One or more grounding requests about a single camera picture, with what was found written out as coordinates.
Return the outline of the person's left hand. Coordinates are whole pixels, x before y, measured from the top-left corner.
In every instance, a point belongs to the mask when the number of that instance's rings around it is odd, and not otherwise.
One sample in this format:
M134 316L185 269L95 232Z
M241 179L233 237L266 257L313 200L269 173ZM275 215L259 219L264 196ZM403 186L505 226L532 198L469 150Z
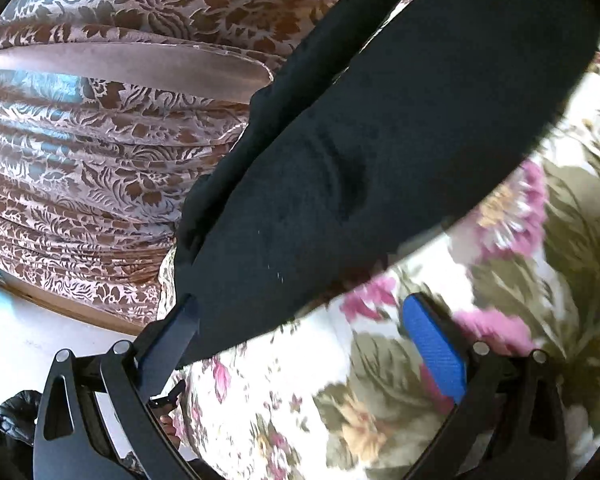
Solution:
M181 439L178 436L178 432L174 427L174 422L171 415L161 414L158 416L158 421L160 422L160 426L163 432L166 434L174 448L179 448L181 445Z

